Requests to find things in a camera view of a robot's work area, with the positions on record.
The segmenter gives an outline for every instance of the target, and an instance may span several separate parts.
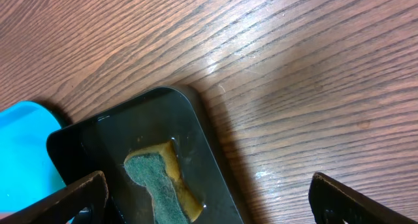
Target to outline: blue object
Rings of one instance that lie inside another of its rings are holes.
[[[60,129],[43,106],[22,101],[0,112],[0,213],[21,210],[65,187],[46,151]]]

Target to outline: green scouring pad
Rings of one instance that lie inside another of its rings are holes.
[[[203,210],[181,179],[171,142],[130,153],[124,162],[128,176],[146,187],[158,224],[188,224]]]

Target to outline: black plastic holder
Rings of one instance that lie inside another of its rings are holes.
[[[47,150],[68,185],[104,172],[110,205],[103,220],[154,223],[152,198],[126,174],[129,152],[173,141],[182,176],[204,206],[195,224],[252,223],[244,198],[197,92],[158,87],[52,133]]]

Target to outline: wood grain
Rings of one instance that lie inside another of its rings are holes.
[[[321,171],[418,220],[418,0],[0,0],[0,110],[204,99],[257,223],[313,223]]]

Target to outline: sponge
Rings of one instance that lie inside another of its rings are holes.
[[[152,196],[158,224],[187,224],[203,211],[182,180],[172,142],[132,152],[124,165],[132,181],[146,187]]]

